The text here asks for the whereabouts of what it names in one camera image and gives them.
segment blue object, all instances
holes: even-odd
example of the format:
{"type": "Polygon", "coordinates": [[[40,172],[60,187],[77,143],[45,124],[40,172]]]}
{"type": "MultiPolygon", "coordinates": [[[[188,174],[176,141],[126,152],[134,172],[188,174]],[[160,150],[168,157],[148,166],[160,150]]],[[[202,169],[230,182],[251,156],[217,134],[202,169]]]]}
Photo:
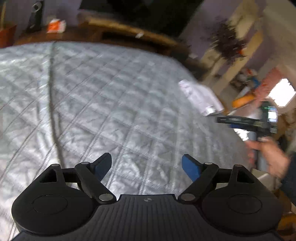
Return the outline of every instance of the blue object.
{"type": "Polygon", "coordinates": [[[200,177],[202,172],[202,165],[194,163],[194,161],[196,160],[188,154],[182,156],[182,168],[193,182],[200,177]]]}

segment gray quilt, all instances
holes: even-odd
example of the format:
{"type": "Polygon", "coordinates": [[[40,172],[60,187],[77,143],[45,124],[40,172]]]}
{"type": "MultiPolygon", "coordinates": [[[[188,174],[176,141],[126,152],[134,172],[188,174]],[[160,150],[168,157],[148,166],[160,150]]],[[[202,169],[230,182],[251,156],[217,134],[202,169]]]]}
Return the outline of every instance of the gray quilt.
{"type": "Polygon", "coordinates": [[[103,183],[120,194],[178,195],[188,153],[247,165],[237,134],[195,110],[177,61],[124,47],[56,42],[0,50],[0,240],[17,233],[15,198],[50,164],[74,167],[111,153],[103,183]]]}

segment quilted bedspread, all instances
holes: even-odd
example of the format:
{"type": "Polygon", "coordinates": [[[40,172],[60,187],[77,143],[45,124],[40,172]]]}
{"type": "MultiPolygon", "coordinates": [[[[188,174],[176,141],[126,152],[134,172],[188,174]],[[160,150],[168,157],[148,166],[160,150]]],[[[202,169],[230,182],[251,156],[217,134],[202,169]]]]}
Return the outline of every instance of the quilted bedspread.
{"type": "Polygon", "coordinates": [[[103,183],[120,194],[178,195],[188,153],[247,165],[244,144],[180,91],[194,81],[177,61],[113,45],[49,42],[0,50],[0,240],[18,230],[16,197],[50,164],[74,167],[111,153],[103,183]]]}

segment television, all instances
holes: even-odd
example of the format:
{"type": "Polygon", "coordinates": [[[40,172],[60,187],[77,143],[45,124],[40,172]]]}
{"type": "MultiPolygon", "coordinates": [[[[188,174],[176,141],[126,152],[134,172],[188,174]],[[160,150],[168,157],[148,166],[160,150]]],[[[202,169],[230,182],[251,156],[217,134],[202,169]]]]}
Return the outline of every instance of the television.
{"type": "Polygon", "coordinates": [[[82,0],[80,9],[120,15],[133,26],[178,37],[203,0],[82,0]]]}

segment human hand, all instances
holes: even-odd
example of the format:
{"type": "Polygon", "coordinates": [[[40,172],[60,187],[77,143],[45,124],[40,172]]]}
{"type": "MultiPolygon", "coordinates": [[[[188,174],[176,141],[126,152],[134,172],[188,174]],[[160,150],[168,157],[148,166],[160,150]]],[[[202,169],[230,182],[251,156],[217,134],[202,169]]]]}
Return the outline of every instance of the human hand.
{"type": "Polygon", "coordinates": [[[248,140],[245,143],[249,148],[248,157],[252,164],[255,162],[253,150],[259,150],[267,161],[268,172],[278,178],[285,177],[291,161],[271,138],[263,137],[261,142],[248,140]]]}

